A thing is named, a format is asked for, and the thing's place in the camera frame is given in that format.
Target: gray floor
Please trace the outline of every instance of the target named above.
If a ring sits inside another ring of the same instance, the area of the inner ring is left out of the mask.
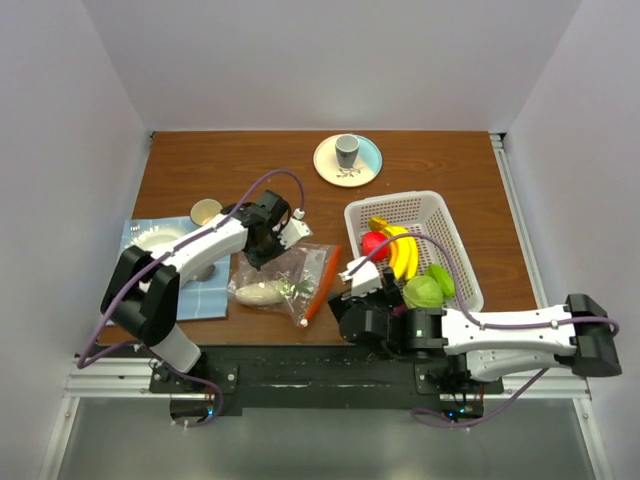
[[[471,432],[407,412],[246,410],[184,433],[168,401],[83,400],[61,480],[590,479],[570,400],[520,400]]]

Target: brown wooden tabletop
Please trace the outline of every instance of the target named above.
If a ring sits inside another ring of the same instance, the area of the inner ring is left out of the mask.
[[[305,221],[313,243],[343,246],[339,271],[352,260],[343,217],[350,202],[409,190],[434,190],[445,199],[484,295],[484,311],[535,308],[524,258],[486,132],[358,132],[384,156],[378,177],[348,189],[322,180],[313,168],[316,146],[335,132],[159,132],[155,135],[134,218],[188,215],[202,198],[227,205],[237,201],[262,174],[290,168],[306,189]],[[295,208],[296,183],[276,176],[265,188]],[[333,290],[345,286],[336,278]],[[300,330],[292,320],[230,301],[227,319],[181,323],[198,344],[341,343],[325,304]],[[108,327],[101,343],[129,338]]]

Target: red apple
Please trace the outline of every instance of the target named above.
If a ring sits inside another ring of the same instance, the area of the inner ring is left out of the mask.
[[[387,239],[380,232],[368,232],[362,237],[362,253],[369,255],[373,250]],[[389,245],[385,245],[373,256],[371,260],[380,262],[389,255]]]

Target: white basket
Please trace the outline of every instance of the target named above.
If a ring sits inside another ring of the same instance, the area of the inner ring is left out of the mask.
[[[370,197],[350,203],[344,210],[347,222],[349,241],[354,258],[361,257],[362,236],[369,231],[367,221],[370,217],[384,218],[392,225],[401,225],[411,232],[420,232],[440,242],[449,251],[458,270],[460,285],[456,285],[462,297],[473,312],[479,312],[484,305],[484,298],[471,262],[467,255],[458,230],[453,223],[444,199],[436,192],[404,192],[380,197]],[[420,250],[420,267],[418,273],[424,273],[431,263],[442,265],[449,271],[447,259],[430,242],[416,239]],[[378,269],[387,266],[387,261],[377,263]],[[455,299],[449,300],[447,306],[455,308]]]

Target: beige cup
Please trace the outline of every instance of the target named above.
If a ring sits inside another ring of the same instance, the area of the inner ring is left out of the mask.
[[[213,218],[220,213],[220,210],[222,210],[220,202],[212,200],[211,198],[205,198],[191,207],[189,216],[193,223],[201,227],[213,220]]]

